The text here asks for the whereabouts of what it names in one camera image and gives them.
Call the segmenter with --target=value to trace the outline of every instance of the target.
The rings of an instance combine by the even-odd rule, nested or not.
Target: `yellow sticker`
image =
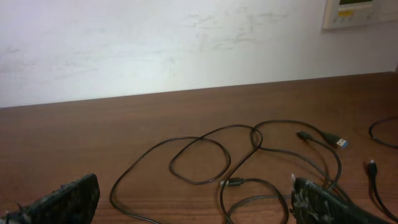
[[[338,16],[339,17],[343,17],[343,16],[352,16],[354,14],[353,10],[344,10],[344,11],[340,11],[338,12]]]

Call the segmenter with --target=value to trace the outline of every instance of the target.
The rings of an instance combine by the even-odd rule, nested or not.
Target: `thermostat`
[[[383,0],[327,0],[324,29],[360,26],[379,20]]]

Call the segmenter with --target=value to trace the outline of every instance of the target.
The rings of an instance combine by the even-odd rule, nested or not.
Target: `wall-mounted device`
[[[327,0],[324,29],[372,24],[398,18],[398,0]]]

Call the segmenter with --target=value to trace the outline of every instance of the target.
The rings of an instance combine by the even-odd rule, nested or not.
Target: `brown wooden surface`
[[[347,149],[338,150],[343,163],[340,185],[360,207],[388,220],[369,198],[364,163],[378,162],[379,192],[398,214],[398,150],[378,145],[368,136],[373,121],[398,114],[397,99],[398,75],[377,73],[3,108],[0,212],[16,209],[16,200],[27,205],[60,184],[95,173],[101,199],[93,223],[143,223],[113,209],[108,195],[119,175],[148,148],[167,138],[200,136],[228,124],[298,119],[349,141]],[[333,176],[333,156],[297,139],[299,129],[307,130],[291,124],[264,126],[264,144],[305,154]],[[397,123],[375,131],[396,140]],[[211,138],[228,148],[233,165],[251,150],[246,129],[225,130]],[[171,158],[187,142],[171,142],[144,158],[121,182],[118,200],[162,223],[221,223],[219,183],[190,185],[168,170]],[[192,147],[176,163],[177,170],[194,180],[211,177],[223,166],[222,153],[207,143]],[[289,194],[291,173],[323,181],[305,162],[270,152],[255,153],[235,176],[266,179]],[[268,193],[259,184],[247,183],[226,190],[226,205]],[[279,223],[281,217],[277,200],[253,202],[233,215],[236,223]],[[289,223],[295,223],[292,216]]]

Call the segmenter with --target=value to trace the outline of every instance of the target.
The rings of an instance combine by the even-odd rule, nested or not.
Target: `display screen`
[[[340,0],[340,5],[342,4],[354,4],[354,3],[361,3],[361,2],[369,2],[373,0]]]

